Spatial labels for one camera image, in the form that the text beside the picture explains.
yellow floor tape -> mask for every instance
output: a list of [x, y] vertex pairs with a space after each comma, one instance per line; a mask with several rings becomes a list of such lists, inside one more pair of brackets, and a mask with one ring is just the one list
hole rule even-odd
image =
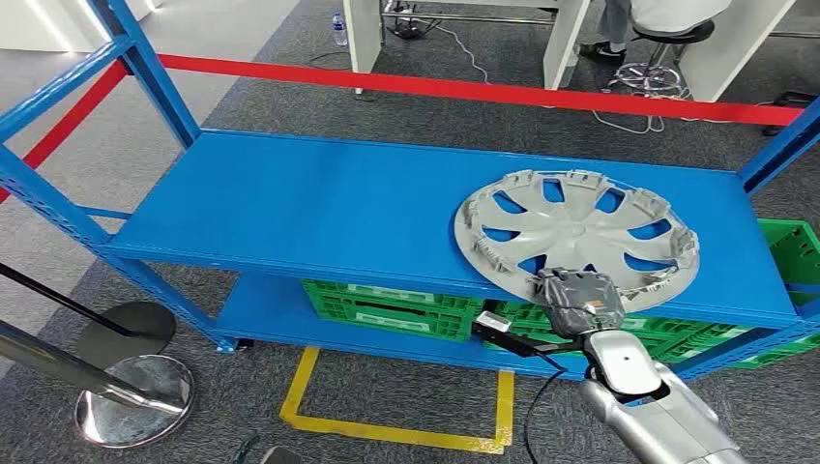
[[316, 366], [319, 349], [314, 346], [305, 348], [302, 360], [293, 376], [290, 389], [282, 403], [279, 417], [293, 428], [320, 433], [336, 433], [354, 438], [383, 440], [387, 442], [424, 445], [428, 447], [447, 448], [502, 454], [504, 446], [513, 442], [513, 374], [498, 373], [498, 398], [495, 406], [495, 438], [467, 437], [447, 433], [407, 430], [404, 428], [385, 427], [368, 423], [348, 422], [299, 416], [299, 405], [308, 388], [310, 374]]

stanchion base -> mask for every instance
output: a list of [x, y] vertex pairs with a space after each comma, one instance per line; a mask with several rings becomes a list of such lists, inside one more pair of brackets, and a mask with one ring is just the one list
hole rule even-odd
[[185, 407], [179, 414], [131, 407], [97, 396], [80, 394], [74, 421], [80, 435], [103, 448], [133, 448], [156, 442], [178, 427], [193, 403], [193, 377], [184, 364], [166, 356], [137, 356], [105, 372], [140, 390], [175, 398]]
[[150, 302], [119, 304], [102, 316], [141, 335], [122, 336], [100, 324], [89, 324], [77, 339], [77, 355], [100, 369], [126, 358], [156, 355], [171, 341], [177, 327], [171, 311]]

shoe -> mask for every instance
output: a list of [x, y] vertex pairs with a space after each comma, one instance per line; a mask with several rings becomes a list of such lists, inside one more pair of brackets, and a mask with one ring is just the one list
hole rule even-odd
[[578, 54], [585, 56], [592, 61], [606, 63], [608, 65], [621, 66], [627, 58], [627, 51], [612, 51], [609, 42], [584, 43], [578, 50]]

stool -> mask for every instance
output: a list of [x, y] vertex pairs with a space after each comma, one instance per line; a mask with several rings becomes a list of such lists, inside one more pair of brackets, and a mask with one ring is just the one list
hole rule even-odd
[[627, 63], [618, 68], [607, 87], [623, 84], [634, 89], [634, 93], [637, 94], [654, 96], [668, 93], [680, 97], [684, 93], [681, 75], [672, 68], [662, 65], [663, 58], [672, 45], [697, 44], [709, 39], [715, 31], [715, 24], [707, 20], [687, 32], [674, 36], [653, 33], [638, 27], [635, 27], [634, 31], [640, 39], [658, 43], [658, 47], [648, 63]]

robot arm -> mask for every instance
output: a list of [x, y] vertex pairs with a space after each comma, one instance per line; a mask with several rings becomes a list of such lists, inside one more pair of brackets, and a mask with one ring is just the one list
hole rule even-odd
[[643, 464], [747, 464], [718, 416], [640, 340], [618, 330], [620, 296], [606, 275], [550, 270], [542, 274], [553, 331], [567, 344], [536, 343], [506, 333], [509, 323], [484, 313], [474, 332], [519, 356], [583, 351], [590, 362], [581, 394]]

